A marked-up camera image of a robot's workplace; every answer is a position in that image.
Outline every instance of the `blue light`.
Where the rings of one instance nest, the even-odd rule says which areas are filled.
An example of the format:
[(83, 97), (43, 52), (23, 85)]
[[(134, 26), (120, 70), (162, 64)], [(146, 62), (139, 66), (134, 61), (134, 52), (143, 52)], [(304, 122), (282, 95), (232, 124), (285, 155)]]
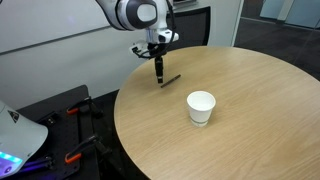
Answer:
[(1, 152), (1, 151), (0, 151), (0, 158), (9, 160), (9, 161), (11, 161), (13, 163), (21, 163), (22, 162), (22, 159), (20, 159), (18, 157), (14, 157), (14, 156), (12, 156), (10, 154), (6, 154), (6, 153)]

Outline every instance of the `marker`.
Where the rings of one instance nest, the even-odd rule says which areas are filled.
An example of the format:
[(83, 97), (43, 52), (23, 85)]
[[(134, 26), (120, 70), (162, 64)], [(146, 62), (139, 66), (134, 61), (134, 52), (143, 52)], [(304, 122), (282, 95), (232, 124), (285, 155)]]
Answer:
[(177, 80), (179, 77), (181, 77), (181, 74), (177, 75), (176, 77), (170, 79), (168, 82), (164, 83), (161, 88), (166, 87), (167, 85), (171, 84), (173, 81)]

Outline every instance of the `wooden tabletop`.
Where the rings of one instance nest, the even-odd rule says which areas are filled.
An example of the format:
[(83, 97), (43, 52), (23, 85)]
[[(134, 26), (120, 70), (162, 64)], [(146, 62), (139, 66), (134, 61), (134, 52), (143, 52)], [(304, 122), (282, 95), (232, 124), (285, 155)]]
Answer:
[[(233, 47), (193, 47), (154, 61), (119, 91), (115, 125), (133, 162), (150, 179), (319, 179), (320, 83), (272, 56)], [(197, 90), (217, 104), (202, 128), (188, 115)]]

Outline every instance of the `white robot part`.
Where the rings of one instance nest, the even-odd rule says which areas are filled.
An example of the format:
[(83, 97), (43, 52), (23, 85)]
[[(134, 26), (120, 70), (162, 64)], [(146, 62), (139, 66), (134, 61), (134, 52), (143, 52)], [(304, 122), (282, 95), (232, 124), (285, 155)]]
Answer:
[(47, 136), (47, 127), (23, 117), (0, 101), (0, 179), (18, 172)]

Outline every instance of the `paper cup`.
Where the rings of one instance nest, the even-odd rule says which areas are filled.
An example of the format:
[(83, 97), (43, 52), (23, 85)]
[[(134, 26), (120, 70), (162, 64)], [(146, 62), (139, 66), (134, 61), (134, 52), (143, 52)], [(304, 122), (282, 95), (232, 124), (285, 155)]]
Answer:
[(187, 98), (191, 122), (198, 127), (208, 124), (216, 99), (206, 91), (195, 91)]

